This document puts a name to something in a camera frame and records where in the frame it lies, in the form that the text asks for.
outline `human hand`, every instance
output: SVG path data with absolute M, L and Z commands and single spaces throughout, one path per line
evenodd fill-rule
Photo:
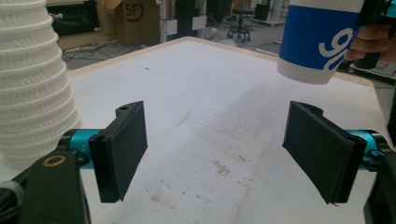
M 362 26 L 345 59 L 358 60 L 366 53 L 382 52 L 380 62 L 396 63 L 396 38 L 389 39 L 389 30 L 389 25 Z

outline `stack of paper cups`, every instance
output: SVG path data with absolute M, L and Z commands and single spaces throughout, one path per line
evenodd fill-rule
M 359 31 L 364 0 L 291 0 L 277 70 L 294 80 L 326 84 Z
M 80 126 L 45 0 L 0 3 L 0 152 L 25 169 Z

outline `blue and white cup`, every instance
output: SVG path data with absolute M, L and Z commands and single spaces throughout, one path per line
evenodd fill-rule
M 326 84 L 359 31 L 364 0 L 291 0 L 277 71 Z

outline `table surface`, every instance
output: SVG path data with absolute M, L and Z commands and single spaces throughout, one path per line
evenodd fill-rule
M 364 223 L 375 173 L 358 172 L 348 203 L 326 204 L 281 145 L 291 100 L 388 139 L 370 81 L 304 84 L 281 76 L 276 58 L 192 37 L 69 75 L 84 128 L 145 102 L 148 149 L 124 202 L 100 203 L 93 171 L 81 171 L 93 223 Z M 19 172 L 0 156 L 0 180 Z

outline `chair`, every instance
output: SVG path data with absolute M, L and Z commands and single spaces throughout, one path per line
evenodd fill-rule
M 250 41 L 250 28 L 243 24 L 243 17 L 244 15 L 253 14 L 254 11 L 252 9 L 245 8 L 245 3 L 242 3 L 242 7 L 233 8 L 232 13 L 238 15 L 239 22 L 238 25 L 233 25 L 230 27 L 227 36 L 229 38 L 233 38 L 234 34 L 238 34 L 238 38 L 241 38 L 243 35 L 244 37 L 241 39 L 242 43 Z

